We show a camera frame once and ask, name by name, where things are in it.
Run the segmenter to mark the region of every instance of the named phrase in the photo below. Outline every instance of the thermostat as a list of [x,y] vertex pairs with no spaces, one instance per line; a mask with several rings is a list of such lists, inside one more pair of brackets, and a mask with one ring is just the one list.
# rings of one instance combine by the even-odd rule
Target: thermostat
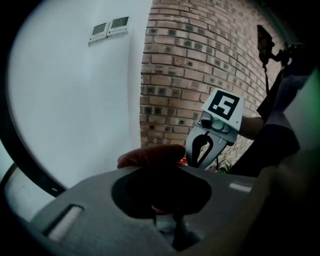
[[107,32],[109,28],[110,22],[106,22],[103,24],[100,24],[98,26],[95,26],[92,30],[92,33],[89,37],[89,44],[100,41],[107,38]]
[[112,21],[111,27],[108,30],[107,36],[112,36],[119,33],[128,32],[129,17],[116,18]]

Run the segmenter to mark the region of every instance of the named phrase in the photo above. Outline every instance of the dark sleeve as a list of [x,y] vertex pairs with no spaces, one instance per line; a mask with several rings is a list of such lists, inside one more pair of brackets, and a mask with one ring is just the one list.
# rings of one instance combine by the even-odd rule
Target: dark sleeve
[[269,101],[267,98],[265,98],[261,105],[256,109],[256,111],[259,113],[259,115],[261,116],[261,118],[263,119],[263,122],[266,123],[266,121],[268,120],[270,113],[272,111],[272,109],[274,108],[274,104],[276,102],[276,97],[277,97],[277,93],[278,93],[278,89],[279,89],[279,85],[281,82],[282,78],[282,72],[280,72],[278,74],[278,76],[276,77],[273,86],[271,87],[270,91],[269,91]]

